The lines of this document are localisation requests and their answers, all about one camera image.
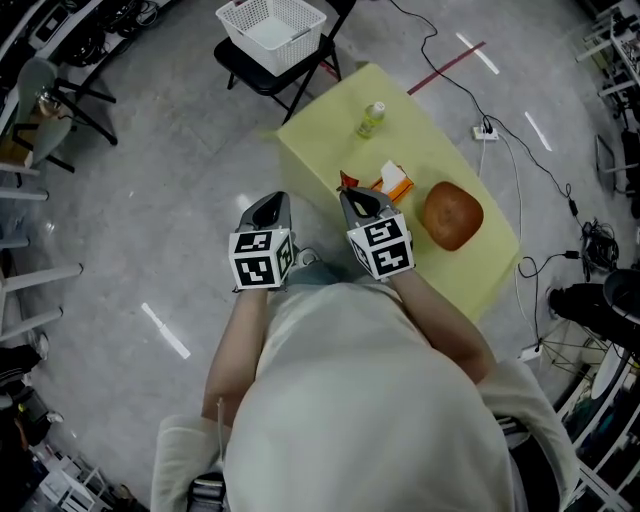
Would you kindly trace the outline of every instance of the gray floor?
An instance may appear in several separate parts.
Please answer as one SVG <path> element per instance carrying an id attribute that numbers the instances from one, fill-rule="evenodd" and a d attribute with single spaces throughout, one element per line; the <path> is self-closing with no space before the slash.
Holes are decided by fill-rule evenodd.
<path id="1" fill-rule="evenodd" d="M 577 5 L 571 0 L 398 1 L 438 26 L 440 35 L 427 44 L 436 64 L 466 49 L 456 32 L 474 43 L 486 41 L 483 50 L 499 75 L 476 56 L 448 74 L 519 134 L 561 186 L 571 181 L 582 220 L 597 216 L 613 225 L 621 266 L 628 266 L 635 229 L 629 205 L 602 190 L 594 169 L 594 135 L 601 134 L 619 153 L 620 129 L 596 95 L 600 78 L 592 63 L 574 61 L 589 25 Z M 81 129 L 66 148 L 77 173 L 48 168 L 39 180 L 51 193 L 49 201 L 2 204 L 5 224 L 23 219 L 33 241 L 15 251 L 20 271 L 75 261 L 85 265 L 79 278 L 23 297 L 29 312 L 64 305 L 63 318 L 47 327 L 51 356 L 33 375 L 44 399 L 66 418 L 53 434 L 109 478 L 129 485 L 143 502 L 157 425 L 169 414 L 198 413 L 206 371 L 232 307 L 228 233 L 249 202 L 280 187 L 270 132 L 284 112 L 242 85 L 226 90 L 227 74 L 212 55 L 224 36 L 214 14 L 221 4 L 182 1 L 105 70 L 104 81 L 118 98 L 109 111 L 117 147 Z M 387 0 L 361 0 L 338 38 L 340 54 L 345 67 L 374 61 L 409 88 L 431 72 L 419 52 L 424 31 Z M 332 83 L 326 73 L 317 75 L 310 88 L 316 95 Z M 470 137 L 479 121 L 471 99 L 442 79 L 414 97 L 477 168 L 482 146 Z M 552 152 L 542 146 L 525 111 Z M 523 254 L 542 261 L 579 249 L 579 230 L 566 200 L 517 143 L 512 147 L 522 182 Z M 517 233 L 518 197 L 502 142 L 487 144 L 482 179 Z M 301 243 L 314 243 L 327 259 L 344 249 L 342 234 L 309 205 L 296 199 L 294 209 Z M 544 307 L 548 285 L 581 278 L 577 262 L 549 264 L 540 279 L 541 332 L 551 326 Z M 531 318 L 533 282 L 519 287 Z M 184 360 L 171 349 L 143 311 L 144 303 L 191 357 Z M 513 281 L 480 326 L 500 358 L 532 344 Z M 584 340 L 577 330 L 569 337 Z M 566 380 L 546 361 L 539 378 L 552 398 L 558 382 Z"/>

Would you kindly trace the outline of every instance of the power strip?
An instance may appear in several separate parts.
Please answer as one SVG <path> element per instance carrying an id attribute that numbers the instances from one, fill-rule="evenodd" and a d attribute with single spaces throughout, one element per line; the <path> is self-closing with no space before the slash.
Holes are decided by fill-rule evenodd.
<path id="1" fill-rule="evenodd" d="M 487 133 L 484 129 L 484 126 L 474 126 L 471 128 L 473 131 L 473 139 L 479 141 L 491 141 L 494 142 L 498 140 L 498 130 L 495 128 L 491 133 Z"/>

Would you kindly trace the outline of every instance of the white tape line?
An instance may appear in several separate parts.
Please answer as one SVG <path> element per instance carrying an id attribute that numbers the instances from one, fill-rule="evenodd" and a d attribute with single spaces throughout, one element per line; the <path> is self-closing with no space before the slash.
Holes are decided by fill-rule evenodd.
<path id="1" fill-rule="evenodd" d="M 466 37 L 464 37 L 462 34 L 456 32 L 456 36 L 458 36 L 458 39 L 460 39 L 460 41 L 462 41 L 467 48 L 473 48 L 474 45 L 472 45 Z M 496 75 L 500 74 L 500 70 L 496 67 L 496 65 L 491 62 L 491 59 L 489 59 L 489 57 L 487 57 L 484 52 L 482 52 L 482 50 L 476 50 L 473 53 L 475 53 L 478 57 L 480 57 L 480 59 L 482 60 L 482 62 L 484 62 L 487 67 L 493 71 Z"/>
<path id="2" fill-rule="evenodd" d="M 180 354 L 182 359 L 187 359 L 191 355 L 189 349 L 185 347 L 182 342 L 178 338 L 176 338 L 176 336 L 162 322 L 162 320 L 158 318 L 158 315 L 156 315 L 151 307 L 149 307 L 149 304 L 143 302 L 140 307 L 142 308 L 142 311 L 149 315 L 149 318 L 151 318 L 153 323 L 156 324 L 156 327 L 160 330 L 160 334 L 162 334 L 162 337 L 169 343 L 169 345 L 171 345 L 171 348 L 173 348 L 173 350 Z"/>
<path id="3" fill-rule="evenodd" d="M 536 133 L 538 134 L 538 137 L 540 137 L 540 142 L 542 142 L 542 145 L 545 147 L 545 149 L 547 151 L 553 151 L 551 149 L 551 146 L 549 146 L 549 143 L 547 142 L 547 138 L 544 136 L 544 134 L 540 131 L 540 128 L 538 128 L 538 125 L 536 124 L 536 122 L 533 120 L 533 118 L 529 115 L 529 112 L 525 112 L 524 113 L 525 117 L 529 120 L 529 122 L 531 123 L 531 126 L 533 126 L 533 129 L 536 131 Z"/>

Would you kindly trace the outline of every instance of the white basket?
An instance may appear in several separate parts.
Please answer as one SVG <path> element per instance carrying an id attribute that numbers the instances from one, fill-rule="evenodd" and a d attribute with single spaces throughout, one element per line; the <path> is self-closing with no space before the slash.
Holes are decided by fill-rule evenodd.
<path id="1" fill-rule="evenodd" d="M 302 0 L 247 0 L 216 11 L 231 41 L 279 76 L 318 49 L 327 17 Z"/>

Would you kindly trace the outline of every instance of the white shirt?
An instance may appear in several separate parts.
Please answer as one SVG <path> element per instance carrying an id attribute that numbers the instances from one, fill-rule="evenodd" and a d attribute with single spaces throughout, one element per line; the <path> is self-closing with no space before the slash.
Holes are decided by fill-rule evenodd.
<path id="1" fill-rule="evenodd" d="M 226 450 L 232 512 L 513 511 L 494 414 L 542 437 L 563 498 L 575 487 L 571 443 L 526 366 L 501 363 L 475 386 L 382 286 L 299 286 L 270 306 L 256 381 Z M 185 510 L 184 484 L 216 455 L 214 423 L 189 421 L 161 426 L 152 512 Z M 182 467 L 191 454 L 198 474 L 194 463 L 189 474 Z"/>

